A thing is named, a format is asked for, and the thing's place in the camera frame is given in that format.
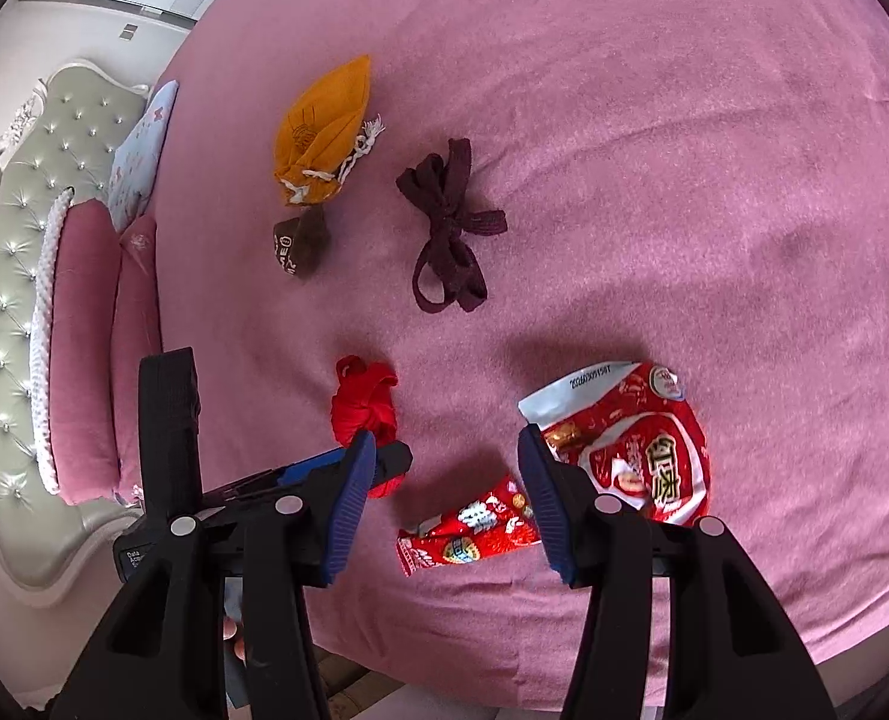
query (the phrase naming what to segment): pillow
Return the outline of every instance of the pillow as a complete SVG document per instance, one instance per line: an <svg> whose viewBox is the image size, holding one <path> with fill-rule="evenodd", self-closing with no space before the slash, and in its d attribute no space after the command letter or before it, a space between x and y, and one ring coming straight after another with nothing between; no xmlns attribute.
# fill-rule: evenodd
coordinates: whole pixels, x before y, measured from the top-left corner
<svg viewBox="0 0 889 720"><path fill-rule="evenodd" d="M107 208L118 232L148 207L177 94L178 81L161 87L145 115L115 153L112 178L107 185Z"/></svg>
<svg viewBox="0 0 889 720"><path fill-rule="evenodd" d="M48 215L32 320L32 422L45 488L76 505L113 500L118 455L110 346L121 248L96 199Z"/></svg>
<svg viewBox="0 0 889 720"><path fill-rule="evenodd" d="M161 353L158 279L155 277L155 219L139 217L121 236L121 274L112 324L112 407L121 480L115 490L134 503L141 490L139 451L139 365Z"/></svg>

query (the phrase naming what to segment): tufted green headboard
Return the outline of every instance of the tufted green headboard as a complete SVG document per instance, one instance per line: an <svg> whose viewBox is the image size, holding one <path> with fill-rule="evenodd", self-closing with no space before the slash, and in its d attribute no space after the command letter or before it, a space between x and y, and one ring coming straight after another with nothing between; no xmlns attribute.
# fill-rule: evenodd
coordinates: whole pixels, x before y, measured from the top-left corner
<svg viewBox="0 0 889 720"><path fill-rule="evenodd" d="M30 605L67 592L91 553L139 514L110 501L67 506L35 467L28 347L35 267L48 211L64 187L100 196L115 148L147 103L80 61L40 82L0 138L0 574Z"/></svg>

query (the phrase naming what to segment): dark purple ribbon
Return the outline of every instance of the dark purple ribbon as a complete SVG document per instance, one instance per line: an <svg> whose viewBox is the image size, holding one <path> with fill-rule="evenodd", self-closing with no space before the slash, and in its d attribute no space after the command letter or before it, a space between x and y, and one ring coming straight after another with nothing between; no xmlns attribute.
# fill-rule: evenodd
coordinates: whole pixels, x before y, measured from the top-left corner
<svg viewBox="0 0 889 720"><path fill-rule="evenodd" d="M428 154L412 169L408 167L399 177L398 191L411 204L427 215L431 234L418 255L411 288L419 309L437 314L455 300L465 311L474 311L488 299L488 286L481 273L474 252L462 240L462 232L472 235L500 235L508 231L504 211L465 210L465 190L471 175L471 141L467 138L449 140L448 161L438 154ZM442 281L444 300L433 303L418 286L424 266Z"/></svg>

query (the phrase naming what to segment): pink fabric surface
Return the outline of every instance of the pink fabric surface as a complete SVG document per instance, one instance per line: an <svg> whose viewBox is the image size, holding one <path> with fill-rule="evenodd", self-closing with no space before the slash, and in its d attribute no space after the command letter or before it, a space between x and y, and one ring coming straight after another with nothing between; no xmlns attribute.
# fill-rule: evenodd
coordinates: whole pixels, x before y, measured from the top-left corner
<svg viewBox="0 0 889 720"><path fill-rule="evenodd" d="M155 283L155 219L144 215L121 235L121 275L112 324L112 407L115 443L121 464L116 492L136 500L141 486L139 452L139 366L161 353L158 287Z"/></svg>
<svg viewBox="0 0 889 720"><path fill-rule="evenodd" d="M62 500L113 499L118 453L112 422L110 343L121 248L100 200L75 205L55 264L48 365L51 449Z"/></svg>
<svg viewBox="0 0 889 720"><path fill-rule="evenodd" d="M369 52L387 124L302 283L274 256L280 119ZM484 704L560 707L587 608L542 550L401 575L395 532L516 468L515 408L600 360L670 365L711 510L815 659L889 623L889 20L875 0L218 0L176 55L155 188L166 348L193 346L206 485L333 445L341 356L388 360L415 465L370 501L316 642ZM491 297L419 312L395 177L474 151ZM659 590L659 602L667 599ZM651 703L666 608L657 604Z"/></svg>

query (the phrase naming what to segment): white textured pillow trim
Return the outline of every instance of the white textured pillow trim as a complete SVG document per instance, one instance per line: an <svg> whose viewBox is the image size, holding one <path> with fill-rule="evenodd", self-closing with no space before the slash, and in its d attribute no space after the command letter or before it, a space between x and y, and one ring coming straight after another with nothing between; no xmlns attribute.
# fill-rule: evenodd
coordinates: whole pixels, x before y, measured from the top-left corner
<svg viewBox="0 0 889 720"><path fill-rule="evenodd" d="M51 425L48 421L48 370L51 361L51 320L54 309L55 266L58 243L62 239L64 218L68 215L75 191L68 187L58 195L48 212L48 227L41 240L41 257L35 279L35 312L31 320L31 425L35 435L35 459L45 490L59 493L58 471L51 454Z"/></svg>

